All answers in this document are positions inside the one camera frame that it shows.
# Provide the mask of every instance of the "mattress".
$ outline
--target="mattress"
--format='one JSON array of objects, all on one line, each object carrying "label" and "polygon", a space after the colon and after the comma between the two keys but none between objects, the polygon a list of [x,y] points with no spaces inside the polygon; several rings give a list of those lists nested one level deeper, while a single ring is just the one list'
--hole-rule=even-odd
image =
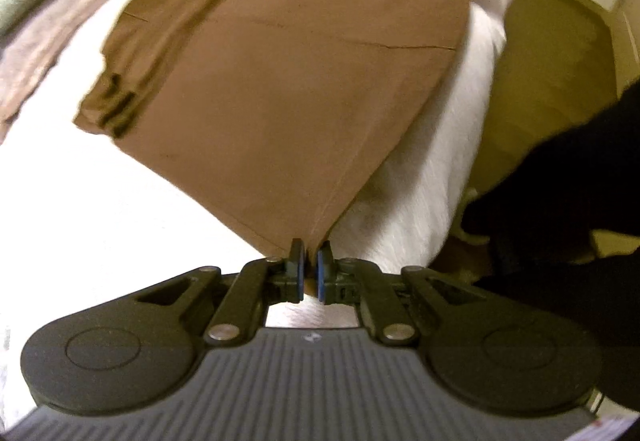
[{"label": "mattress", "polygon": [[[19,361],[39,327],[199,265],[233,273],[260,257],[106,136],[72,124],[128,1],[108,1],[77,31],[0,147],[0,417],[7,428],[34,407]],[[442,247],[478,149],[509,2],[472,1],[455,67],[332,231],[338,257],[399,271],[429,264]],[[281,326],[351,319],[310,298],[269,316]]]}]

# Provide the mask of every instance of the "white sheet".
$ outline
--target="white sheet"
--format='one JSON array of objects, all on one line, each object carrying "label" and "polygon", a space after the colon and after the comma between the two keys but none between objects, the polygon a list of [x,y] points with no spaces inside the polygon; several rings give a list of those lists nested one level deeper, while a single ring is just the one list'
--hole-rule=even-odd
[{"label": "white sheet", "polygon": [[[80,28],[0,147],[6,427],[33,407],[19,357],[40,326],[199,265],[228,273],[259,257],[107,137],[71,123],[128,1],[110,0]],[[391,271],[437,254],[478,147],[508,2],[473,0],[458,67],[336,226],[338,256],[368,258]],[[302,311],[280,307],[274,317],[289,325],[324,323],[313,300]]]}]

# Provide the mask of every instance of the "gray ribbed panel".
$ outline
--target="gray ribbed panel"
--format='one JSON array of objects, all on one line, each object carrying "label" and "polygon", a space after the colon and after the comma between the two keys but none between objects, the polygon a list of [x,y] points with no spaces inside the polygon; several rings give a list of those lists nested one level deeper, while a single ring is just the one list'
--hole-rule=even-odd
[{"label": "gray ribbed panel", "polygon": [[248,345],[209,352],[151,407],[101,418],[42,407],[6,439],[562,441],[592,419],[580,408],[545,419],[482,413],[438,386],[415,351],[375,344],[363,329],[261,329]]}]

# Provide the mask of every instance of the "pink cloth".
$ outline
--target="pink cloth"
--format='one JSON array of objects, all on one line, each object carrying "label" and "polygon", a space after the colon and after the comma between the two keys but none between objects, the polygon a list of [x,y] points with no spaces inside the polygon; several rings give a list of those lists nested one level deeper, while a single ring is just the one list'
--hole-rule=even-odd
[{"label": "pink cloth", "polygon": [[0,55],[0,144],[74,32],[107,0],[46,0],[4,42]]}]

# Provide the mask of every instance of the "brown fabric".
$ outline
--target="brown fabric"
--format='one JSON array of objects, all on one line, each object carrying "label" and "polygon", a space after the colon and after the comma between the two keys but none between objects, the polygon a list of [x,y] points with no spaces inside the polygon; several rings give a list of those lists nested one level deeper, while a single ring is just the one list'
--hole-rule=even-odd
[{"label": "brown fabric", "polygon": [[452,64],[470,0],[133,0],[76,124],[265,255],[311,250]]}]

